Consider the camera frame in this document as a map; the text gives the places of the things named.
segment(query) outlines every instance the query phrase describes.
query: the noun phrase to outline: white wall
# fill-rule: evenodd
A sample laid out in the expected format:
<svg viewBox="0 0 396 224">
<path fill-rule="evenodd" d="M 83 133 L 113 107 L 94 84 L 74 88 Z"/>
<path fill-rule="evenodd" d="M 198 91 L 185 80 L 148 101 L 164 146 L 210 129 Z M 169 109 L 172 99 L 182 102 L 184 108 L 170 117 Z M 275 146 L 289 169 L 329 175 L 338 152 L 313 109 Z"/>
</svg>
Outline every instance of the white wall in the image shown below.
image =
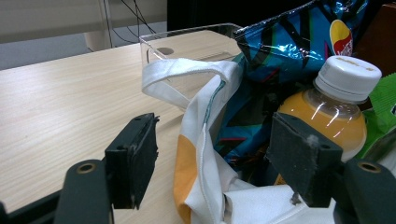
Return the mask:
<svg viewBox="0 0 396 224">
<path fill-rule="evenodd" d="M 105 0 L 1 0 L 0 43 L 106 29 Z M 133 0 L 124 0 L 134 9 Z M 121 0 L 108 0 L 113 27 L 136 25 Z M 166 21 L 166 0 L 136 0 L 147 22 Z"/>
</svg>

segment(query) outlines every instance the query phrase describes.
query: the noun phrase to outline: wooden table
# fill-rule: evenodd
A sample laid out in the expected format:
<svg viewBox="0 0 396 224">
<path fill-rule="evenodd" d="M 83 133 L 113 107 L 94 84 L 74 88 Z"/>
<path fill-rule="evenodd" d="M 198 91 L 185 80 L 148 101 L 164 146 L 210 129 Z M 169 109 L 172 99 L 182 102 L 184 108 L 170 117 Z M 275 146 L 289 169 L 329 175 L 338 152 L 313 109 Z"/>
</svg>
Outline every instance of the wooden table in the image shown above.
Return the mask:
<svg viewBox="0 0 396 224">
<path fill-rule="evenodd" d="M 141 92 L 141 64 L 131 45 L 0 71 L 0 201 L 8 212 L 60 189 L 70 166 L 101 160 L 132 118 L 154 112 L 154 174 L 140 210 L 115 210 L 115 221 L 181 223 L 172 187 L 183 113 Z"/>
</svg>

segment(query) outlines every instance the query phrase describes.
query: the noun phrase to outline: juice bottle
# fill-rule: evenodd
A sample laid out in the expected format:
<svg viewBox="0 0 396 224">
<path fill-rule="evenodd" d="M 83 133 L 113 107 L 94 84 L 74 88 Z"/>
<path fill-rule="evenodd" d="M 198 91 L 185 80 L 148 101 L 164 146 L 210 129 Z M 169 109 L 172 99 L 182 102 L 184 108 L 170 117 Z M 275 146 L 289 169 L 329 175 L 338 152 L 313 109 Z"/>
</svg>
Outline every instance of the juice bottle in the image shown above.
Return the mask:
<svg viewBox="0 0 396 224">
<path fill-rule="evenodd" d="M 298 117 L 325 135 L 344 152 L 342 161 L 354 157 L 366 140 L 364 103 L 381 78 L 381 71 L 365 61 L 348 57 L 328 58 L 318 72 L 314 89 L 286 99 L 278 112 Z"/>
</svg>

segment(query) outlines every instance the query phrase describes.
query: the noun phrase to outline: white bottle cap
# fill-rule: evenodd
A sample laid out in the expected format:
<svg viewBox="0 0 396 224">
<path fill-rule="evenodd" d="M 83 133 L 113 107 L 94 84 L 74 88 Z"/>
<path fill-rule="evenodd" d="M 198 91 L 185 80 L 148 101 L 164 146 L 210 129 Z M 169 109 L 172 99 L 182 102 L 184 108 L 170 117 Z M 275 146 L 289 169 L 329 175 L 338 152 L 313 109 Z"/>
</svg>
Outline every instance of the white bottle cap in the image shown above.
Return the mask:
<svg viewBox="0 0 396 224">
<path fill-rule="evenodd" d="M 345 103 L 360 104 L 374 89 L 381 71 L 363 60 L 335 55 L 321 67 L 315 86 L 322 93 Z"/>
</svg>

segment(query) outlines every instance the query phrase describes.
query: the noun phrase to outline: white cloth bag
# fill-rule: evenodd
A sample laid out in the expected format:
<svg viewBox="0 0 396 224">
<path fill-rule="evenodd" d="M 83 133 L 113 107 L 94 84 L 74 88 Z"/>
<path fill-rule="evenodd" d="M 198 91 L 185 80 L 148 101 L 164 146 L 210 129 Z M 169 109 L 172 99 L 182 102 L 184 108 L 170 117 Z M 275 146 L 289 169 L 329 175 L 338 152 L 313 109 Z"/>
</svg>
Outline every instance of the white cloth bag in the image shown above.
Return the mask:
<svg viewBox="0 0 396 224">
<path fill-rule="evenodd" d="M 238 174 L 214 150 L 220 112 L 242 80 L 235 62 L 199 62 L 166 59 L 143 68 L 142 92 L 184 108 L 177 142 L 174 198 L 185 223 L 334 223 L 329 208 L 293 205 L 291 188 L 255 187 Z M 174 77 L 213 74 L 193 97 L 169 84 Z"/>
</svg>

